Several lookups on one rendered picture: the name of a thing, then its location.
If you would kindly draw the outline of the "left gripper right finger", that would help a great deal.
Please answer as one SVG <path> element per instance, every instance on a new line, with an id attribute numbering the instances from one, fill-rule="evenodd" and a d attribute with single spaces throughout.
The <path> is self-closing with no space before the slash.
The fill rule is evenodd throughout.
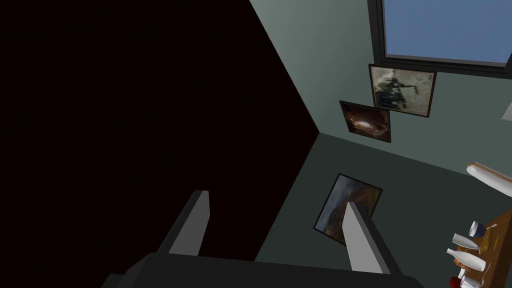
<path id="1" fill-rule="evenodd" d="M 367 209 L 357 202 L 348 202 L 342 222 L 342 232 L 353 271 L 401 275 Z"/>

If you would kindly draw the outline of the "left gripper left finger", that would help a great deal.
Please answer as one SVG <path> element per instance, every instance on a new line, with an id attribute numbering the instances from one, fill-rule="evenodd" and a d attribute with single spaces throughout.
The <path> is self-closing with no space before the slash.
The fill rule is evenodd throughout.
<path id="1" fill-rule="evenodd" d="M 197 256 L 210 220 L 207 190 L 196 190 L 181 210 L 157 252 Z"/>

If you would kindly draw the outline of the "wooden table with dishes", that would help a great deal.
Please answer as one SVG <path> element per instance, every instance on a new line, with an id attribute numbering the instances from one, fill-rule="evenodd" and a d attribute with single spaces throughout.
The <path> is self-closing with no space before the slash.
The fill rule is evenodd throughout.
<path id="1" fill-rule="evenodd" d="M 512 288 L 512 208 L 499 215 L 485 226 L 483 237 L 453 237 L 456 251 L 474 255 L 486 263 L 480 271 L 463 264 L 456 258 L 454 263 L 460 268 L 456 276 L 458 284 L 463 280 L 473 280 L 479 288 Z"/>

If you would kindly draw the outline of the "black framed window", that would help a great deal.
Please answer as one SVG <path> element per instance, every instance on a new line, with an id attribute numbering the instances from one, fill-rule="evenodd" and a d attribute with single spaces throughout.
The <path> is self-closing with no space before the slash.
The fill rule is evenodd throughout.
<path id="1" fill-rule="evenodd" d="M 366 0 L 373 62 L 512 80 L 512 0 Z"/>

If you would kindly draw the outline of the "landscape wall picture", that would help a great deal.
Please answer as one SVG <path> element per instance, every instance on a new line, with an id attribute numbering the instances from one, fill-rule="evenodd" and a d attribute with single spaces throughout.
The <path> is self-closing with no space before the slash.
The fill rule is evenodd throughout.
<path id="1" fill-rule="evenodd" d="M 383 189 L 369 183 L 339 173 L 329 191 L 313 228 L 326 237 L 345 246 L 342 229 L 346 208 L 349 202 L 359 203 L 373 214 Z"/>

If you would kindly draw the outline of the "dark brown wall picture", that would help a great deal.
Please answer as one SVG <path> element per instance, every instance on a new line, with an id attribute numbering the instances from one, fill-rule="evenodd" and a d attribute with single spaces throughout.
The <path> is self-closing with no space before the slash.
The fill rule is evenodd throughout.
<path id="1" fill-rule="evenodd" d="M 340 100 L 339 104 L 350 133 L 386 143 L 392 142 L 388 110 L 343 100 Z"/>

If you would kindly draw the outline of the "white wall shelf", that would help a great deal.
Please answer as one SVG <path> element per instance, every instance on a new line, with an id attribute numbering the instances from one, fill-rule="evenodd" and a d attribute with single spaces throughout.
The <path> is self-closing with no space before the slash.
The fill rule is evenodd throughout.
<path id="1" fill-rule="evenodd" d="M 484 184 L 512 198 L 512 177 L 477 162 L 468 164 L 466 171 Z"/>

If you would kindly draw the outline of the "grey framed wall picture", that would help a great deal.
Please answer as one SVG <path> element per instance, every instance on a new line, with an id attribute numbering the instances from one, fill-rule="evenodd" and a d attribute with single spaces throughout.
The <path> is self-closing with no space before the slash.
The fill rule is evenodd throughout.
<path id="1" fill-rule="evenodd" d="M 437 73 L 369 64 L 373 105 L 380 109 L 428 118 Z"/>

